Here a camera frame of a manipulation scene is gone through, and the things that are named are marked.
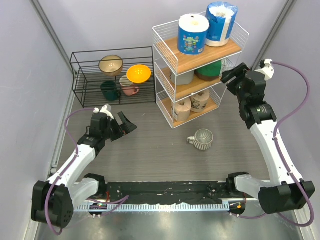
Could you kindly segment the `green paper roll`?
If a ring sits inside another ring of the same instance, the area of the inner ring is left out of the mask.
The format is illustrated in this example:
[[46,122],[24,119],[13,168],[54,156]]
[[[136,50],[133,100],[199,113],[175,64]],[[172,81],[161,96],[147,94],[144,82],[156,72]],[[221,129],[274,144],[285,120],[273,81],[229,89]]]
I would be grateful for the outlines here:
[[211,82],[227,69],[228,60],[222,59],[195,70],[194,74],[201,80]]

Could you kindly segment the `brown paper roll with print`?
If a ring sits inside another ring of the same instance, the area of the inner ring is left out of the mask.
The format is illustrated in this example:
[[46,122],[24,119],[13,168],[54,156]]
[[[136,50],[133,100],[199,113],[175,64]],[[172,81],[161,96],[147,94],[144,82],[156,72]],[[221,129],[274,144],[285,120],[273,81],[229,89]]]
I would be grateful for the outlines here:
[[191,111],[201,113],[204,111],[210,98],[210,90],[206,89],[189,97],[191,101]]

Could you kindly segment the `grey paper roll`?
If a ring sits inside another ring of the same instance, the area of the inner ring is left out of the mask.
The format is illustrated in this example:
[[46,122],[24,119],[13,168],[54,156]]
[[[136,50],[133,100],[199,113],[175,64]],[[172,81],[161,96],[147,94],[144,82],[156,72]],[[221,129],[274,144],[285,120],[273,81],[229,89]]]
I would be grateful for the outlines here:
[[176,76],[172,71],[169,73],[170,81],[174,85],[188,85],[190,84],[194,79],[194,71],[189,71],[187,73],[184,73],[182,75]]

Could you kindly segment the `blue white paper roll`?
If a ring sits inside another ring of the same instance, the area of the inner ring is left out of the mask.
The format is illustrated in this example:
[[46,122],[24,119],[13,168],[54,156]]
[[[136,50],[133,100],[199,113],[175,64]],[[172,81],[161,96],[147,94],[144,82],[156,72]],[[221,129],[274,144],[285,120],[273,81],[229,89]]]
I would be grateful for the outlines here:
[[225,46],[231,32],[239,8],[224,1],[212,2],[207,6],[205,17],[209,21],[209,29],[205,44],[209,47]]

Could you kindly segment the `blue paper roll with pictures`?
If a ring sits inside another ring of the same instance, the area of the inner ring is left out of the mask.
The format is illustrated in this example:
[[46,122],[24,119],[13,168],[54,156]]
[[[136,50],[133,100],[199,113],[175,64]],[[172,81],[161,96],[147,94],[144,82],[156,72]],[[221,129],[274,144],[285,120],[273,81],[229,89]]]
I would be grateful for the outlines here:
[[204,51],[210,23],[200,14],[184,14],[178,21],[177,48],[185,55],[199,55]]

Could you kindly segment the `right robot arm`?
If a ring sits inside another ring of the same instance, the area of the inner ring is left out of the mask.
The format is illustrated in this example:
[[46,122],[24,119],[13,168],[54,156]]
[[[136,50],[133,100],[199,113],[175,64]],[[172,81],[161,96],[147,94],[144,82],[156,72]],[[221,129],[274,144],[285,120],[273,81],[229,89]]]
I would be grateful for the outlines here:
[[221,81],[237,97],[239,115],[257,141],[269,173],[269,182],[247,172],[231,173],[226,193],[233,198],[244,193],[259,201],[266,214],[300,210],[315,192],[312,181],[305,181],[282,140],[276,114],[265,98],[267,81],[274,75],[273,61],[266,59],[260,69],[250,70],[241,63],[222,73]]

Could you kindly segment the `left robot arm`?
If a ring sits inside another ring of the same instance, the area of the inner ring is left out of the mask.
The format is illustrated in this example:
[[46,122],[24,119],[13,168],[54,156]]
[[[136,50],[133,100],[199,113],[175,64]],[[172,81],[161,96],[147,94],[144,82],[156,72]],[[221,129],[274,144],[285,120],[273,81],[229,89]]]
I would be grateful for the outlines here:
[[105,178],[87,175],[80,183],[76,180],[105,147],[106,141],[116,141],[137,129],[123,112],[117,122],[107,106],[93,109],[90,125],[76,141],[75,150],[63,166],[46,181],[37,181],[32,190],[31,220],[47,224],[53,231],[70,223],[74,209],[93,196],[100,200],[107,192]]

